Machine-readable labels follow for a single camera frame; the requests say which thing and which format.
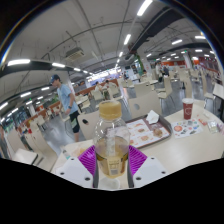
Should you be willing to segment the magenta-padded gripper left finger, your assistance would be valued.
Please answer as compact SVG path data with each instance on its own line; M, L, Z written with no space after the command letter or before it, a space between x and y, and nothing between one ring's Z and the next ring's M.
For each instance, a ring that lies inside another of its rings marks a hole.
M56 169L56 175L84 188L97 188L99 172L95 147L89 147L78 157L70 157Z

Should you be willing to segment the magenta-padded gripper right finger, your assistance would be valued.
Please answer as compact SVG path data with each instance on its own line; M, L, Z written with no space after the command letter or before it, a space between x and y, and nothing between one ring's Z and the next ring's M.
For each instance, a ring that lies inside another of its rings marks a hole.
M130 188L143 187L167 175L167 170L156 157L147 157L137 148L129 147L127 180Z

